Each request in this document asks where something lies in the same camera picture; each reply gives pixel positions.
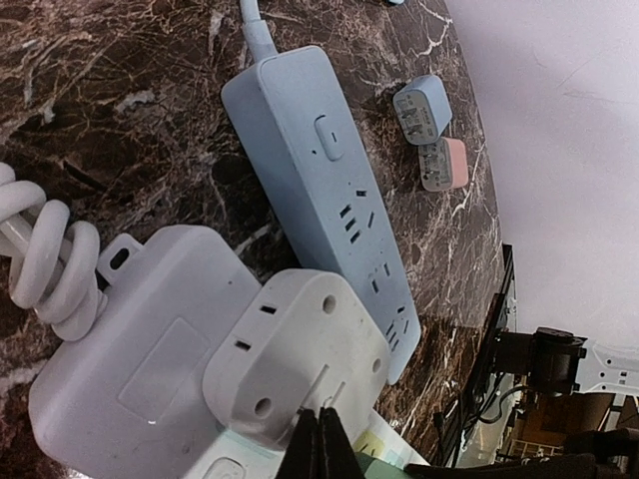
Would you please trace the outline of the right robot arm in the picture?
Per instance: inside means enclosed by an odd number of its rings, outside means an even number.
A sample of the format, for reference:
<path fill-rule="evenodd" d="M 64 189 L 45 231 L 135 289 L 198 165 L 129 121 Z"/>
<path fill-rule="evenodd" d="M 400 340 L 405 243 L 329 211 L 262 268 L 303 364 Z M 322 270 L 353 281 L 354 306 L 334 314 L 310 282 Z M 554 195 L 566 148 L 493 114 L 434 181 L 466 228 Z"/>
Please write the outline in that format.
<path fill-rule="evenodd" d="M 638 394 L 638 350 L 614 348 L 571 332 L 540 327 L 532 334 L 503 332 L 494 346 L 494 372 L 526 378 L 547 395 Z M 586 431 L 567 437 L 563 453 L 474 468 L 408 464 L 410 478 L 636 478 L 638 430 Z"/>

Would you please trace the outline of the blue charger plug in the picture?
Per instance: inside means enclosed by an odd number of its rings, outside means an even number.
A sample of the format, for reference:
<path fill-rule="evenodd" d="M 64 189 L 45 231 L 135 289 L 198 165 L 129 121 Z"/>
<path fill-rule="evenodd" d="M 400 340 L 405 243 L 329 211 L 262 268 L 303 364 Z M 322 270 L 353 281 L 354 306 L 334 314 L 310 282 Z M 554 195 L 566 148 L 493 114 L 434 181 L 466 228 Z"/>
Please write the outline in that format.
<path fill-rule="evenodd" d="M 435 143 L 452 119 L 443 82 L 435 75 L 414 78 L 393 95 L 392 104 L 404 137 L 414 146 Z"/>

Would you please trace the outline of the pink charger plug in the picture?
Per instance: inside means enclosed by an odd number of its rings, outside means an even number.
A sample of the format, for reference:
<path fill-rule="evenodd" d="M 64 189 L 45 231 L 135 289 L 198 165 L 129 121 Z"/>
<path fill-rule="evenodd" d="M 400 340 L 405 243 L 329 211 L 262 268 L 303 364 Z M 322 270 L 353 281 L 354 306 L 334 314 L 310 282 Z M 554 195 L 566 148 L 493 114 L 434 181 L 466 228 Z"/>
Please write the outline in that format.
<path fill-rule="evenodd" d="M 469 181 L 466 147 L 461 140 L 440 137 L 418 147 L 420 179 L 431 193 L 465 187 Z"/>

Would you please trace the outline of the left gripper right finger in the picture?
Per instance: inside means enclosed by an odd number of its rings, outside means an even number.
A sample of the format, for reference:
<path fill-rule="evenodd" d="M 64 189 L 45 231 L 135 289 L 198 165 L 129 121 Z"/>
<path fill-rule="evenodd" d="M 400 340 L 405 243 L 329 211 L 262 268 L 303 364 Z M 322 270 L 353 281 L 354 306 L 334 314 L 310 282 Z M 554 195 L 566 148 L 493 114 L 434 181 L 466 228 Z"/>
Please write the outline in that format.
<path fill-rule="evenodd" d="M 356 479 L 362 473 L 334 408 L 319 414 L 319 478 Z"/>

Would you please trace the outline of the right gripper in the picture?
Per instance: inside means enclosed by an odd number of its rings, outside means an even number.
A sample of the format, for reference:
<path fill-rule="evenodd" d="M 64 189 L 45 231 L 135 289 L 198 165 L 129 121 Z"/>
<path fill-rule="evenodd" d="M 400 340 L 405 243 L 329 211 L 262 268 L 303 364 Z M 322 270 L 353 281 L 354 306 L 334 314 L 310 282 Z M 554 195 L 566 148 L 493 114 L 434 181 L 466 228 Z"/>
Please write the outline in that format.
<path fill-rule="evenodd" d="M 411 478 L 442 479 L 583 479 L 636 478 L 638 431 L 622 428 L 587 431 L 566 438 L 558 456 L 522 458 L 474 468 L 409 464 Z"/>

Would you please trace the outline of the blue power strip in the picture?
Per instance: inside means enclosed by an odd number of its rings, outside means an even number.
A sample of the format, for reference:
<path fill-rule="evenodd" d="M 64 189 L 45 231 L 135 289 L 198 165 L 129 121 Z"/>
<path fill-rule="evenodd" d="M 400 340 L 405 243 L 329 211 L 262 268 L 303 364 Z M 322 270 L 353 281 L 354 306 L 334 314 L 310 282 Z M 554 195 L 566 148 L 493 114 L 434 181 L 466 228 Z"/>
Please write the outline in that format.
<path fill-rule="evenodd" d="M 395 384 L 420 339 L 418 314 L 335 70 L 318 46 L 278 52 L 258 3 L 240 9 L 254 63 L 223 87 L 224 107 L 301 266 L 350 284 L 388 344 Z"/>

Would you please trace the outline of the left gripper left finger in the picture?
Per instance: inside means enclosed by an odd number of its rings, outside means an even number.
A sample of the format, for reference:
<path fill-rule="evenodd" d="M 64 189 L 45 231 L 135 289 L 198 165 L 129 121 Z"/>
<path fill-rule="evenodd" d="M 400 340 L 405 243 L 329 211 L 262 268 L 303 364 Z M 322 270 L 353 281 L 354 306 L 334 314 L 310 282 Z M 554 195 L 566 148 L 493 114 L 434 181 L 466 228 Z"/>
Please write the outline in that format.
<path fill-rule="evenodd" d="M 276 479 L 316 479 L 319 477 L 318 421 L 312 410 L 304 409 L 287 447 Z"/>

